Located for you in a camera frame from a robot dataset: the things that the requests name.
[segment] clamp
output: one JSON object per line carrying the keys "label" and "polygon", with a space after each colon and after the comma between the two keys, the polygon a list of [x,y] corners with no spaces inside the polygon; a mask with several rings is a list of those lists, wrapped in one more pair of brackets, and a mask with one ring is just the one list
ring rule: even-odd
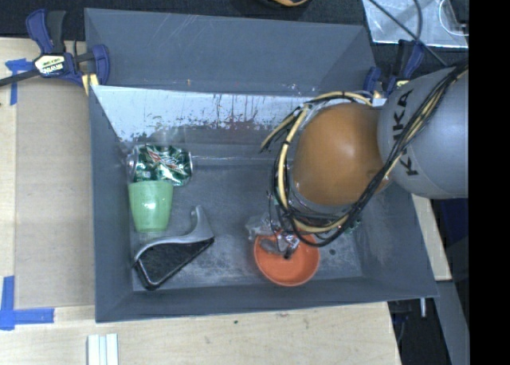
{"label": "clamp", "polygon": [[110,60],[105,45],[94,45],[92,52],[73,56],[65,52],[62,41],[62,22],[65,11],[35,10],[26,21],[30,39],[35,41],[41,55],[32,61],[32,69],[0,80],[0,87],[13,84],[30,77],[58,78],[84,87],[83,72],[79,63],[95,61],[95,74],[100,84],[105,84],[110,74]]}

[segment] green cup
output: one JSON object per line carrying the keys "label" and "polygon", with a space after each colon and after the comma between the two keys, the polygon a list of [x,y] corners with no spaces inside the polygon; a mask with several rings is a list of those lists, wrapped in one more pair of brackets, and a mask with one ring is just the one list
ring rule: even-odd
{"label": "green cup", "polygon": [[137,232],[163,232],[172,209],[174,186],[168,181],[141,181],[127,186]]}

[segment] table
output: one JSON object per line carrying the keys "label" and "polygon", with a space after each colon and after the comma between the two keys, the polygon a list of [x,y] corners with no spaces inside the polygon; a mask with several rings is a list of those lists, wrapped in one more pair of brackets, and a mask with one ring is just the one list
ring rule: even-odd
{"label": "table", "polygon": [[[28,60],[38,55],[38,48],[29,39],[0,38],[0,77],[10,75],[4,66],[7,60],[25,57]],[[31,92],[57,92],[72,90],[77,94],[78,87],[66,84],[61,80],[42,80],[34,78],[26,80],[18,86],[20,98],[29,97]],[[48,225],[52,219],[58,219],[55,211],[46,210],[46,226],[34,227],[34,239],[27,246],[16,230],[26,225],[23,214],[19,214],[17,202],[26,202],[28,193],[17,193],[20,182],[16,181],[17,168],[22,167],[27,159],[20,160],[26,137],[20,136],[23,131],[29,131],[23,124],[26,117],[18,118],[18,103],[9,105],[10,88],[0,89],[0,277],[13,274],[16,276],[32,258],[36,260],[37,269],[45,267],[57,268],[58,279],[62,287],[57,296],[65,300],[65,294],[71,290],[65,306],[55,307],[54,324],[18,325],[12,332],[0,332],[0,364],[11,363],[86,363],[86,339],[91,334],[118,334],[120,363],[281,363],[291,359],[292,363],[373,363],[400,364],[398,347],[391,324],[390,313],[386,303],[354,304],[349,306],[314,308],[289,312],[259,312],[243,315],[201,316],[171,318],[165,320],[129,321],[113,324],[96,324],[94,320],[93,301],[90,292],[93,280],[89,278],[90,265],[82,267],[79,259],[85,255],[65,255],[68,259],[52,261],[52,266],[45,266],[48,260],[40,256],[48,254],[45,238],[50,239],[55,234],[50,233]],[[55,110],[65,108],[66,104],[52,103]],[[48,123],[57,124],[59,121],[52,114],[45,113],[41,108],[34,111],[33,116]],[[61,137],[62,143],[76,137],[76,131],[68,130],[70,136]],[[33,145],[52,145],[55,143],[41,142],[39,139]],[[45,174],[34,174],[34,180],[48,179]],[[441,239],[435,226],[434,214],[427,199],[414,197],[426,247],[436,280],[450,280],[448,263],[442,248]],[[76,237],[85,238],[92,242],[92,228],[90,234],[73,231],[69,227],[62,236],[67,242],[73,242]],[[40,285],[30,290],[31,296],[45,295]],[[16,292],[26,294],[28,286],[16,289]],[[22,307],[27,300],[17,299]]]}

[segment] orange bowl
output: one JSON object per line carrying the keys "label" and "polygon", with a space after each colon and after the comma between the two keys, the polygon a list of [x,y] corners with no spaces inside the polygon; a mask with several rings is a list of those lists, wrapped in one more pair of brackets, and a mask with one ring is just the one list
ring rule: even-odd
{"label": "orange bowl", "polygon": [[[303,285],[314,276],[320,261],[320,252],[316,247],[301,242],[292,256],[284,259],[262,249],[261,239],[264,237],[274,239],[273,236],[257,236],[253,254],[259,270],[269,280],[277,285],[293,287]],[[315,243],[312,235],[305,235],[304,238]]]}

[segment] crushed soda can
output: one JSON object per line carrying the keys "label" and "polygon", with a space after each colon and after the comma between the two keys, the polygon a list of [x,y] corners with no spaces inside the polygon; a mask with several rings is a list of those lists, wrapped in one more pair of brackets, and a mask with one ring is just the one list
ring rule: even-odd
{"label": "crushed soda can", "polygon": [[191,179],[193,165],[189,152],[172,146],[144,144],[132,153],[133,182],[168,180],[184,186]]}

